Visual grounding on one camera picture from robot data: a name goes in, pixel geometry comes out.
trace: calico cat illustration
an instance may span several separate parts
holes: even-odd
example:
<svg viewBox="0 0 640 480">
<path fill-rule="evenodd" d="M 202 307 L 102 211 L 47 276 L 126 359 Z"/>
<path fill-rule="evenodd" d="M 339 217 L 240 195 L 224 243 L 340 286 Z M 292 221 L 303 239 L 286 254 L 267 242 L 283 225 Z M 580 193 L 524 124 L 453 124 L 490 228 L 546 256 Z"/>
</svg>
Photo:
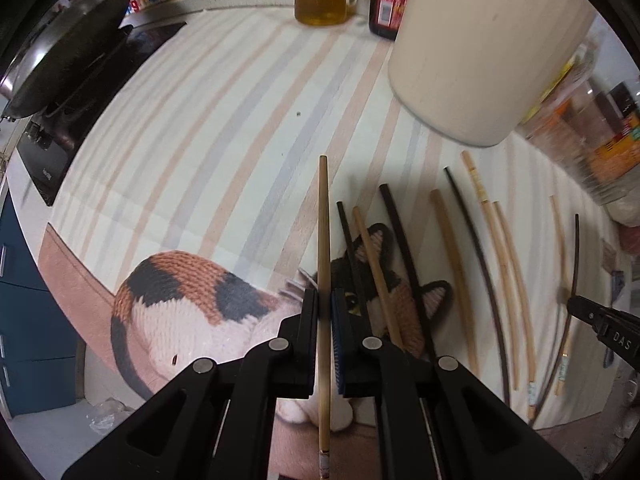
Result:
<svg viewBox="0 0 640 480">
<path fill-rule="evenodd" d="M 393 238 L 384 224 L 369 233 L 380 258 L 406 348 L 418 356 L 424 347 L 411 290 L 390 268 Z M 354 242 L 364 283 L 367 310 L 374 334 L 384 336 L 385 323 L 364 255 L 362 239 Z M 303 280 L 315 285 L 315 276 L 300 269 Z M 111 317 L 111 345 L 122 377 L 143 399 L 152 392 L 138 376 L 127 347 L 132 328 L 159 374 L 171 380 L 192 361 L 208 356 L 219 363 L 240 358 L 277 336 L 280 322 L 300 312 L 305 285 L 287 280 L 291 290 L 275 295 L 258 290 L 218 264 L 183 251 L 169 251 L 143 260 L 120 286 Z M 352 311 L 357 307 L 346 253 L 332 261 L 332 287 L 343 288 Z M 423 286 L 428 317 L 450 303 L 447 282 Z M 348 427 L 351 405 L 340 397 L 332 373 L 332 430 Z M 316 392 L 308 400 L 279 399 L 276 413 L 292 423 L 317 425 Z"/>
</svg>

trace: yellow oil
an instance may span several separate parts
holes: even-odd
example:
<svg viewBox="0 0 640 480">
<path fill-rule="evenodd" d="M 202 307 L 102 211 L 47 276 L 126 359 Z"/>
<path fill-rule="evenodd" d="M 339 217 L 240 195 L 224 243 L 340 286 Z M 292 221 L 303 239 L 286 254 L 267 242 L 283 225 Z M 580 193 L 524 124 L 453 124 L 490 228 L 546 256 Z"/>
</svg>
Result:
<svg viewBox="0 0 640 480">
<path fill-rule="evenodd" d="M 295 14 L 305 25 L 337 25 L 347 20 L 347 1 L 295 0 Z"/>
</svg>

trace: blue cabinet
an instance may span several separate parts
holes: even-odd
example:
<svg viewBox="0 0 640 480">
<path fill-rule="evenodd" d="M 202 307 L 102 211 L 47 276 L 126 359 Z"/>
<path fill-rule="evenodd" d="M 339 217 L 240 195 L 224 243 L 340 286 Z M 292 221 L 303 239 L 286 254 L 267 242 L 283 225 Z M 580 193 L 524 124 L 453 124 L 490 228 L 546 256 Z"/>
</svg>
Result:
<svg viewBox="0 0 640 480">
<path fill-rule="evenodd" d="M 0 214 L 0 282 L 48 290 L 24 240 L 9 193 Z"/>
<path fill-rule="evenodd" d="M 76 402 L 76 359 L 4 362 L 0 383 L 12 416 L 70 406 Z"/>
<path fill-rule="evenodd" d="M 31 257 L 9 194 L 0 250 L 0 384 L 9 412 L 74 404 L 79 337 Z"/>
</svg>

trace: cabinet handle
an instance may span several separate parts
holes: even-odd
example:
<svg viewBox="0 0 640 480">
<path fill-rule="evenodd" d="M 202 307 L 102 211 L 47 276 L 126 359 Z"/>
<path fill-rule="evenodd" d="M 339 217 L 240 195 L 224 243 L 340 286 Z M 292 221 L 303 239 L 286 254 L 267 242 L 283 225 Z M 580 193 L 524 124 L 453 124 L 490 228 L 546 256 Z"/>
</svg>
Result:
<svg viewBox="0 0 640 480">
<path fill-rule="evenodd" d="M 0 253 L 0 278 L 4 276 L 4 260 L 6 258 L 6 245 L 2 244 L 2 252 Z"/>
</svg>

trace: gas stove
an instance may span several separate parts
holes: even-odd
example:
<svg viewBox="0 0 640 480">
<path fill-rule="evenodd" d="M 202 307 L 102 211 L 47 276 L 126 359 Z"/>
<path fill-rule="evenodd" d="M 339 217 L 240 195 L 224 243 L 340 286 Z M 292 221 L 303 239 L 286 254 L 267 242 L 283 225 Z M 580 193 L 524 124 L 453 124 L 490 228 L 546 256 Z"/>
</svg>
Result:
<svg viewBox="0 0 640 480">
<path fill-rule="evenodd" d="M 60 185 L 109 102 L 140 66 L 172 38 L 184 22 L 114 33 L 104 52 L 85 69 L 81 83 L 31 117 L 18 152 L 44 202 L 53 205 Z"/>
</svg>

